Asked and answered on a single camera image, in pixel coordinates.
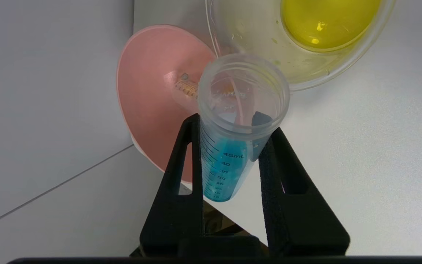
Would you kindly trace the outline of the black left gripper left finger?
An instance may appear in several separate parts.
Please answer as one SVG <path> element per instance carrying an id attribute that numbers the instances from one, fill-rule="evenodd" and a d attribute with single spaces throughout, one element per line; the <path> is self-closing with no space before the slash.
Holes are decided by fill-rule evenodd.
<path id="1" fill-rule="evenodd" d="M 192 193 L 180 195 L 180 182 L 187 147 L 192 146 Z M 147 257 L 175 257 L 180 243 L 201 237 L 203 186 L 199 145 L 199 115 L 182 123 L 157 195 L 139 236 Z"/>

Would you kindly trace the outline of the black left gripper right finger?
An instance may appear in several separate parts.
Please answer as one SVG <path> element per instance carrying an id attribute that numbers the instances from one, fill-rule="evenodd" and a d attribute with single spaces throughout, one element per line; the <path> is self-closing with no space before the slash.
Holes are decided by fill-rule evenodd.
<path id="1" fill-rule="evenodd" d="M 280 128 L 258 162 L 270 255 L 344 256 L 350 236 Z"/>

